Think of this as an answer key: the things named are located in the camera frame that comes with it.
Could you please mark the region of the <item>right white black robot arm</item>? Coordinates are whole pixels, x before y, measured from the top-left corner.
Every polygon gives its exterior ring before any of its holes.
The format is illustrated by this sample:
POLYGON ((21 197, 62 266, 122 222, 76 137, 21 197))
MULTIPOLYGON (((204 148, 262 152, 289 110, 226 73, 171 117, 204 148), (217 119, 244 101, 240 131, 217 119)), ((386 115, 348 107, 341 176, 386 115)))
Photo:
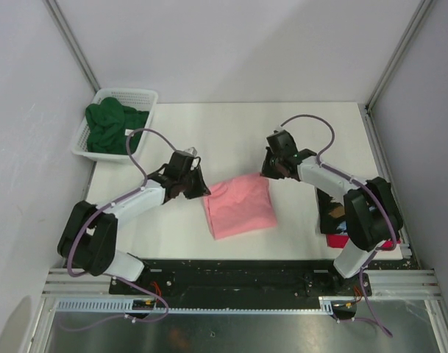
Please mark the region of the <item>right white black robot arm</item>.
POLYGON ((262 175, 312 185, 344 206, 349 240, 333 262, 336 271, 327 277, 328 288, 336 295, 344 295, 353 288, 353 276, 366 266, 383 243, 387 240, 397 242, 403 220, 391 183, 381 176, 364 179, 349 175, 319 162, 309 149, 293 155, 278 155, 269 147, 262 175))

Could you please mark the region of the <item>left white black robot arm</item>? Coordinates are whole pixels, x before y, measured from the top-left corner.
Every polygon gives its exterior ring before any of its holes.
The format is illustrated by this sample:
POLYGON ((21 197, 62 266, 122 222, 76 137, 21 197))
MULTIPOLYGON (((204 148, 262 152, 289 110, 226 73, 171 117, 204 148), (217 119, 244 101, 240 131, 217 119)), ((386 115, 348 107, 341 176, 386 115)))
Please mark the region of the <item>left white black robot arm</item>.
POLYGON ((139 186, 102 206, 87 201, 75 204, 57 245, 58 254, 66 259, 68 274, 107 274, 125 279, 133 293, 146 292, 151 277, 143 271, 140 258, 117 248, 118 231, 181 194, 187 199, 210 195, 200 166, 179 171, 165 164, 139 186))

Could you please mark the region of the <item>pink t-shirt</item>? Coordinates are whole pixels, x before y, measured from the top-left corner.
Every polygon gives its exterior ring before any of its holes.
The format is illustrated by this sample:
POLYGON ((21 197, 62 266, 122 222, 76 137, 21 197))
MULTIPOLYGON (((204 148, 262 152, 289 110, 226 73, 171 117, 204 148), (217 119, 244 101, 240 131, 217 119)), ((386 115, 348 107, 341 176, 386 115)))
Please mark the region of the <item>pink t-shirt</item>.
POLYGON ((246 174, 213 185, 204 197, 211 235, 222 240, 277 225, 269 181, 259 173, 246 174))

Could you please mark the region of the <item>red t-shirt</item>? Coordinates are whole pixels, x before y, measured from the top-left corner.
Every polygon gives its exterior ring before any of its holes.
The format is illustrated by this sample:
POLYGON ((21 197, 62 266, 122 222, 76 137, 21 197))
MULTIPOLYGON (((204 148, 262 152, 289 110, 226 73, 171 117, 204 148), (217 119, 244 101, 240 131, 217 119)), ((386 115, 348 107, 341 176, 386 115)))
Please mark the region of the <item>red t-shirt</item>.
MULTIPOLYGON (((327 245, 330 248, 334 249, 343 249, 349 241, 349 236, 344 234, 326 234, 325 238, 327 245)), ((388 251, 389 249, 392 249, 392 247, 393 247, 392 239, 389 239, 375 242, 373 246, 369 247, 369 249, 380 248, 383 251, 388 251)))

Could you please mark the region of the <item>black printed t-shirt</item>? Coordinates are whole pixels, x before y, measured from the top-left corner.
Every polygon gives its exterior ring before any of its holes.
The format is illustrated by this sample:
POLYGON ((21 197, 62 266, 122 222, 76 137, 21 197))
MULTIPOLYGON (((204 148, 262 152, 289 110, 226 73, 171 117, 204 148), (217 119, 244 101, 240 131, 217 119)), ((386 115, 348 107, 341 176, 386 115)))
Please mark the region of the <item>black printed t-shirt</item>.
POLYGON ((319 230, 324 235, 348 235, 344 206, 322 190, 316 189, 319 230))

